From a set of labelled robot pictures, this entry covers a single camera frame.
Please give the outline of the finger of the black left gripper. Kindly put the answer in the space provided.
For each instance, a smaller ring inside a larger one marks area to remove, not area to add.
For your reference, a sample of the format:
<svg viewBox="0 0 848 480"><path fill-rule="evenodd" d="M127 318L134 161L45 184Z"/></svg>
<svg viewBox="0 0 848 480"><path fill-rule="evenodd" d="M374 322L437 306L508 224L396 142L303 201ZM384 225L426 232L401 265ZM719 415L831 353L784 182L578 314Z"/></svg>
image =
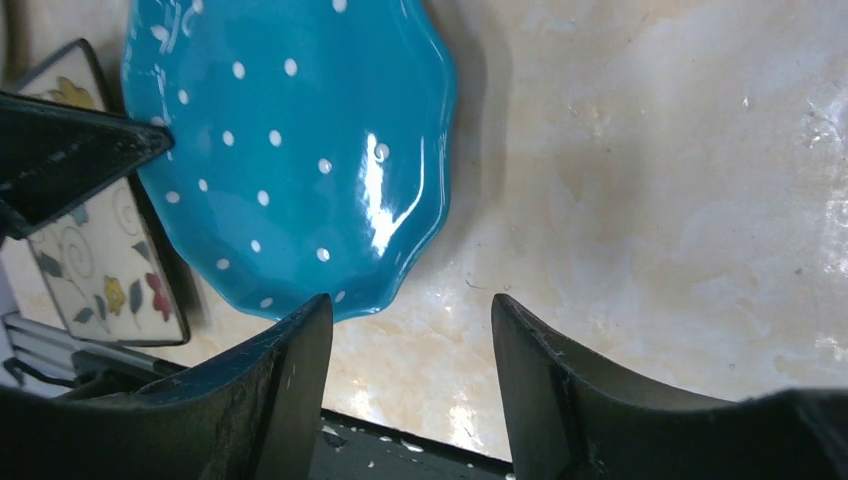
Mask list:
<svg viewBox="0 0 848 480"><path fill-rule="evenodd" d="M1 94L1 238L20 240L164 154L164 127Z"/></svg>

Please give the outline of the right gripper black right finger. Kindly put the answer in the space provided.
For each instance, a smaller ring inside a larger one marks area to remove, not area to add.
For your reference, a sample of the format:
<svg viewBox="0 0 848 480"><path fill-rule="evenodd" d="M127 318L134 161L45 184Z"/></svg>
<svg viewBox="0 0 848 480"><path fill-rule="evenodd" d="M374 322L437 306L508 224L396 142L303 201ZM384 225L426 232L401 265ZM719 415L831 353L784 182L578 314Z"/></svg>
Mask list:
<svg viewBox="0 0 848 480"><path fill-rule="evenodd" d="M843 479L847 393L742 401L683 390L558 333L506 294L491 305L519 479Z"/></svg>

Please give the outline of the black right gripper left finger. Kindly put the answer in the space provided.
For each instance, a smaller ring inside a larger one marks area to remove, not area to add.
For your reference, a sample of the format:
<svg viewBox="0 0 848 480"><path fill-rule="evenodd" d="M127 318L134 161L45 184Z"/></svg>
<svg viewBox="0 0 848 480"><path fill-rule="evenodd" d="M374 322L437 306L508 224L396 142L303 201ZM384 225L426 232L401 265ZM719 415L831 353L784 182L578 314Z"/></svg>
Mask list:
<svg viewBox="0 0 848 480"><path fill-rule="evenodd" d="M305 479L333 329L321 294L258 335L133 391L3 388L5 479Z"/></svg>

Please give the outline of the square floral ceramic plate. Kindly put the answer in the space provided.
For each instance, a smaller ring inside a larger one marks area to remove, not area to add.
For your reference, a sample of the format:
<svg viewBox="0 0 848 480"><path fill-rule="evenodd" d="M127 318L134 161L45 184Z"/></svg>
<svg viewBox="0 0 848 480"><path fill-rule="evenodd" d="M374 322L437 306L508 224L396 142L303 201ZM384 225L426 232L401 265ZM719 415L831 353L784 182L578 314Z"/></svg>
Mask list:
<svg viewBox="0 0 848 480"><path fill-rule="evenodd" d="M123 178L1 258L20 314L81 340L171 346L190 338L163 261Z"/></svg>

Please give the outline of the blue polka dot plate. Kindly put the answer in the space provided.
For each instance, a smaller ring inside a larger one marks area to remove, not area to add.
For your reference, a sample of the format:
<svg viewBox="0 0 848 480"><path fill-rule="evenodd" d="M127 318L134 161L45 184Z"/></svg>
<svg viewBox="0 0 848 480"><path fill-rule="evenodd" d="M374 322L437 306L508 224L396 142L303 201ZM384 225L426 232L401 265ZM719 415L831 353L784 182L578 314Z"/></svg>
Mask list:
<svg viewBox="0 0 848 480"><path fill-rule="evenodd" d="M121 85L174 141L138 172L168 239L244 313L379 312L446 221L458 82L420 1L135 1Z"/></svg>

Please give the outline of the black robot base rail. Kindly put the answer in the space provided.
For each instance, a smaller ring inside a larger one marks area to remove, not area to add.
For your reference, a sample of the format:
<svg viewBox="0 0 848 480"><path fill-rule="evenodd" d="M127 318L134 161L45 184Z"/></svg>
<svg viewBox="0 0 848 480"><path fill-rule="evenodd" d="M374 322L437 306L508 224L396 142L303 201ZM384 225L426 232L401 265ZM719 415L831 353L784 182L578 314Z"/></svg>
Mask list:
<svg viewBox="0 0 848 480"><path fill-rule="evenodd" d="M123 347L76 340L22 317L1 318L2 371L13 386L45 397L76 387L128 391L183 366ZM503 460L417 437L331 410L321 413L312 479L511 479Z"/></svg>

